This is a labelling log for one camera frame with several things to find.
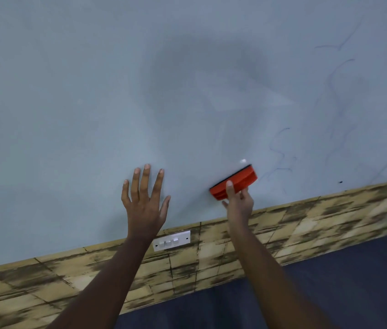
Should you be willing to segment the white wall switch plate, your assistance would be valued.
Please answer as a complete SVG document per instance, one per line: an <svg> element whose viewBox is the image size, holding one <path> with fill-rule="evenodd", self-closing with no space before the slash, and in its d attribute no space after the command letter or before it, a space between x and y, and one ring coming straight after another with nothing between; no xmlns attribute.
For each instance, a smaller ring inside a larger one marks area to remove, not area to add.
<svg viewBox="0 0 387 329"><path fill-rule="evenodd" d="M154 252L176 248L191 243L191 231L183 231L161 236L153 240L152 247Z"/></svg>

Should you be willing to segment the red board eraser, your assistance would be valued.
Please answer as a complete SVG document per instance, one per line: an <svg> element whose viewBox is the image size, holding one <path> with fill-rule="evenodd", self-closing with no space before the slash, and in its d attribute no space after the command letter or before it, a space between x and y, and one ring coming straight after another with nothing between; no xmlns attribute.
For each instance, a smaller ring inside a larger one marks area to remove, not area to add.
<svg viewBox="0 0 387 329"><path fill-rule="evenodd" d="M239 171L233 173L229 177L226 177L222 181L209 188L210 194L216 200L228 199L226 185L228 181L231 181L234 187L235 193L242 191L249 187L257 180L257 174L251 164L245 166Z"/></svg>

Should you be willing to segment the white whiteboard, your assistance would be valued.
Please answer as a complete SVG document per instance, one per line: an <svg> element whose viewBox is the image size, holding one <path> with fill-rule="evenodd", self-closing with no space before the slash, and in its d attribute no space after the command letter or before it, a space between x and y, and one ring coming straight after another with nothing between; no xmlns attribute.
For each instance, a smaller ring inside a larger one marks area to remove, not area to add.
<svg viewBox="0 0 387 329"><path fill-rule="evenodd" d="M387 0L0 0L0 265L124 238L145 164L166 228L387 182Z"/></svg>

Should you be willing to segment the wood pattern wall trim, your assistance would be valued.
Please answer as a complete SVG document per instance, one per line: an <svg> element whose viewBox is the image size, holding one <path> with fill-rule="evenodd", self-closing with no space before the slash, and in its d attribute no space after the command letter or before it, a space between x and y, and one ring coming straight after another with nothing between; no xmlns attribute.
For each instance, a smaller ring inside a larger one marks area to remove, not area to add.
<svg viewBox="0 0 387 329"><path fill-rule="evenodd" d="M191 242L149 247L120 314L244 276L225 218L169 228ZM387 235L387 183L255 210L249 228L281 265ZM0 265L0 329L45 329L124 239Z"/></svg>

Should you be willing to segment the person's right forearm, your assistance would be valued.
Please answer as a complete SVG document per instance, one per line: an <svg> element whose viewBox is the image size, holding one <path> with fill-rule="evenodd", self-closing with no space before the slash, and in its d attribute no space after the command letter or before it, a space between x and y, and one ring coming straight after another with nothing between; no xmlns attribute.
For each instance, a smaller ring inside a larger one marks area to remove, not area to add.
<svg viewBox="0 0 387 329"><path fill-rule="evenodd" d="M229 234L268 329L337 329L299 293L281 265L247 226L229 223Z"/></svg>

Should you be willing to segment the person's right hand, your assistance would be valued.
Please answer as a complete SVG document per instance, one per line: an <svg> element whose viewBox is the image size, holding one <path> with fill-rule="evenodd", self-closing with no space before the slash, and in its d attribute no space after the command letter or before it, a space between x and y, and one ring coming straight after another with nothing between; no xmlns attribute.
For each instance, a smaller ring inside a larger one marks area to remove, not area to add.
<svg viewBox="0 0 387 329"><path fill-rule="evenodd" d="M226 216L229 230L248 229L248 220L253 211L254 200L248 192L248 188L235 193L231 181L227 182L229 206L226 209Z"/></svg>

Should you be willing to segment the person's left forearm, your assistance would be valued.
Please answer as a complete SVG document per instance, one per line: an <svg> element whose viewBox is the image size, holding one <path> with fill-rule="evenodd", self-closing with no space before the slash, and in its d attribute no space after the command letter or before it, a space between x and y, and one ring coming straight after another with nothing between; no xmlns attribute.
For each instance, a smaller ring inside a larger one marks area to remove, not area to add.
<svg viewBox="0 0 387 329"><path fill-rule="evenodd" d="M111 260L46 329L114 329L152 236L128 236Z"/></svg>

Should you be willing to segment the person's left hand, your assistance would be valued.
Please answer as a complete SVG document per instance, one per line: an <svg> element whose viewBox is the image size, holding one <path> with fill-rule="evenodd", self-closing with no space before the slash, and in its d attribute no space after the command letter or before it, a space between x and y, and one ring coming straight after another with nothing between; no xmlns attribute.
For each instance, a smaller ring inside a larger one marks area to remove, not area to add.
<svg viewBox="0 0 387 329"><path fill-rule="evenodd" d="M149 192L149 200L140 200L140 181L143 169L135 168L132 180L129 181L129 196L131 203L124 207L127 214L127 239L140 239L151 242L161 230L159 210L162 206L162 186L164 170L160 169Z"/></svg>

